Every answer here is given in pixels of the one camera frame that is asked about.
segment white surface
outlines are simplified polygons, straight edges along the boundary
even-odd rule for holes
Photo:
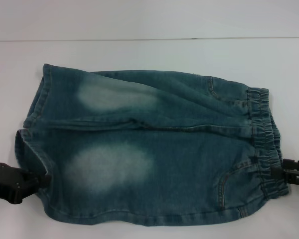
[[[299,159],[299,39],[0,43],[0,162],[16,166],[14,134],[25,119],[44,63],[87,71],[176,70],[268,88],[284,157]],[[36,196],[18,206],[0,200],[0,239],[79,237],[299,239],[299,186],[245,219],[194,227],[71,225],[50,219]]]
[[[0,40],[299,36],[299,0],[0,0]]]

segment denim shorts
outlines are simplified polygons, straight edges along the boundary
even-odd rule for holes
[[[169,71],[45,64],[15,153],[51,175],[45,212],[75,224],[218,224],[288,193],[269,91]]]

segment jeans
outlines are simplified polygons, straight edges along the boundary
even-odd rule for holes
[[[288,193],[269,91],[168,71],[85,72],[45,64],[15,153],[52,176],[53,219],[218,224]]]

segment pocket stitching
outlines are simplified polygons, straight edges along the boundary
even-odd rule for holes
[[[237,166],[233,171],[230,171],[228,173],[226,173],[220,180],[219,183],[219,206],[221,208],[221,210],[225,210],[225,184],[228,181],[228,179],[230,178],[230,176],[232,176],[233,174],[239,172],[241,169],[245,169],[251,166],[254,166],[255,164],[252,162],[244,162],[241,163],[239,166]]]
[[[217,100],[220,100],[220,101],[225,101],[225,102],[246,102],[247,100],[229,100],[227,98],[224,98],[224,97],[220,97],[216,92],[215,92],[215,89],[214,89],[214,77],[210,77],[208,79],[208,91],[209,93],[211,94],[211,96],[213,96],[215,99]]]

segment seam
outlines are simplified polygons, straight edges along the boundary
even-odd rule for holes
[[[234,171],[231,171],[229,173],[227,173],[224,177],[224,180],[222,181],[222,183],[220,184],[220,191],[221,191],[221,198],[220,198],[220,205],[221,205],[221,209],[225,210],[225,184],[227,182],[227,180],[230,178],[231,175],[237,173],[238,171],[240,171],[241,169],[245,169],[251,166],[254,166],[254,163],[249,162],[249,164],[242,164],[240,167],[236,168]]]
[[[22,137],[24,144],[26,144],[32,150],[32,152],[38,158],[40,163],[42,163],[42,165],[45,168],[46,173],[48,173],[48,171],[49,171],[48,169],[50,169],[50,172],[52,173],[53,167],[52,167],[51,160],[48,159],[47,155],[42,150],[38,151],[35,149],[35,147],[32,144],[32,133],[27,128],[25,128],[25,130],[26,130],[26,134],[27,134],[26,137],[30,137],[31,142],[27,141],[25,138]]]
[[[41,196],[46,197],[50,201],[50,198],[48,197],[47,194],[45,194],[45,192],[39,191],[38,194],[41,195]],[[263,198],[263,196],[256,197],[253,200],[249,201],[248,203],[246,203],[246,204],[244,204],[244,205],[242,205],[240,207],[227,208],[226,210],[232,210],[232,209],[238,209],[239,210],[239,208],[246,207],[250,203],[253,203],[256,200],[259,200],[260,198]],[[92,215],[92,216],[74,216],[74,215],[71,215],[69,213],[66,213],[66,212],[63,212],[61,210],[56,209],[55,207],[51,206],[49,203],[47,204],[47,206],[50,209],[52,209],[53,211],[55,211],[55,212],[57,212],[59,214],[65,215],[65,216],[69,216],[69,217],[72,217],[72,218],[87,218],[87,219],[88,218],[96,218],[96,217],[99,217],[99,216],[101,216],[103,214],[113,213],[113,212],[117,212],[117,213],[129,213],[129,214],[132,214],[134,216],[141,216],[141,217],[148,217],[148,218],[179,217],[179,216],[202,215],[202,214],[223,213],[224,212],[224,210],[219,210],[219,211],[212,211],[212,212],[199,212],[199,213],[188,213],[188,214],[179,214],[179,215],[154,215],[153,216],[153,215],[142,215],[142,214],[138,214],[138,213],[132,213],[131,211],[128,211],[128,210],[108,210],[108,211],[101,212],[101,213],[98,213],[98,214]]]
[[[44,107],[45,107],[47,98],[49,97],[49,94],[50,94],[51,81],[52,81],[52,74],[51,74],[51,66],[50,66],[50,67],[49,67],[49,82],[46,83],[46,84],[48,84],[48,89],[47,89],[46,96],[45,96],[44,99],[43,99],[43,100],[44,100],[44,103],[42,104],[42,107],[41,107],[40,111],[38,112],[37,117],[35,117],[35,118],[33,119],[32,124],[31,124],[31,127],[33,127],[33,126],[34,126],[34,123],[38,120],[38,118],[42,116],[43,109],[44,109]]]
[[[241,217],[241,218],[244,218],[245,215],[244,215],[244,210],[243,210],[243,208],[237,208],[237,209],[238,209],[238,211],[239,211],[239,213],[240,213],[240,217]]]
[[[259,95],[259,106],[260,106],[260,119],[261,119],[261,123],[262,123],[262,130],[264,131],[264,134],[265,134],[265,143],[264,143],[264,148],[265,148],[265,152],[266,152],[266,157],[269,159],[269,162],[270,162],[270,158],[269,158],[269,155],[268,155],[268,147],[267,147],[267,143],[268,143],[268,140],[267,140],[267,134],[266,134],[266,129],[265,129],[265,124],[264,124],[264,119],[263,119],[263,104],[262,104],[262,92],[260,91],[260,95]],[[266,197],[266,199],[268,200],[268,194],[267,194],[267,191],[265,190],[265,183],[261,177],[261,185],[262,185],[262,189],[263,189],[263,192],[264,192],[264,195]]]
[[[244,211],[245,211],[245,217],[249,216],[248,210],[246,207],[244,207]]]
[[[246,102],[247,100],[229,100],[229,99],[226,99],[226,98],[223,98],[223,97],[220,97],[214,90],[214,84],[213,84],[213,81],[214,81],[214,77],[210,77],[208,79],[208,90],[209,90],[209,93],[211,93],[211,95],[216,98],[217,100],[220,100],[220,101],[225,101],[225,102]]]
[[[243,212],[244,212],[244,217],[246,217],[246,216],[247,216],[247,210],[246,210],[246,207],[242,207],[242,210],[243,210]]]
[[[148,129],[196,129],[198,127],[217,127],[217,128],[232,128],[232,129],[241,129],[241,128],[250,128],[250,127],[238,127],[238,126],[221,126],[216,124],[198,124],[195,126],[189,126],[189,127],[151,127],[146,124],[142,124],[142,127],[148,128]]]
[[[261,108],[261,97],[259,95],[259,99],[260,99],[260,114],[262,113],[262,108]],[[248,89],[248,113],[249,113],[249,117],[250,117],[250,120],[251,120],[251,127],[252,127],[252,144],[253,146],[255,147],[255,127],[254,127],[254,123],[253,123],[253,119],[252,119],[252,115],[251,115],[251,106],[250,106],[250,88]],[[259,166],[259,161],[258,161],[258,158],[257,158],[257,152],[258,150],[256,149],[255,147],[255,154],[254,154],[254,159],[257,159],[256,160],[256,167],[257,167],[257,174],[258,174],[258,177],[260,178],[260,187],[261,187],[261,190],[265,196],[266,199],[268,199],[268,196],[267,196],[267,193],[266,193],[266,190],[265,190],[265,184],[264,184],[264,181],[263,181],[263,178],[260,174],[260,166]]]
[[[117,116],[118,114],[109,114],[109,115],[105,115],[105,116],[102,116],[102,117],[84,117],[84,118],[75,118],[75,119],[72,119],[71,121],[73,121],[73,122],[77,122],[77,121],[82,121],[82,122],[109,122],[109,123],[118,123],[118,122],[122,122],[122,120],[127,120],[127,119],[125,119],[125,118],[121,118],[121,117],[117,117],[117,119],[114,121],[114,120],[108,120],[108,118],[106,118],[106,117],[115,117],[115,116]],[[172,118],[172,117],[168,117],[168,116],[165,116],[165,115],[160,115],[161,117],[164,117],[164,118],[166,118],[166,119],[176,119],[176,120],[178,120],[178,119],[184,119],[184,120],[201,120],[201,118],[190,118],[190,117],[182,117],[182,118]],[[68,121],[68,120],[65,120],[65,119],[63,119],[63,120],[61,120],[61,119],[58,119],[58,120],[49,120],[49,121],[51,121],[51,122],[64,122],[64,121]],[[237,128],[248,128],[247,126],[246,127],[240,127],[240,126],[223,126],[223,127],[237,127]]]

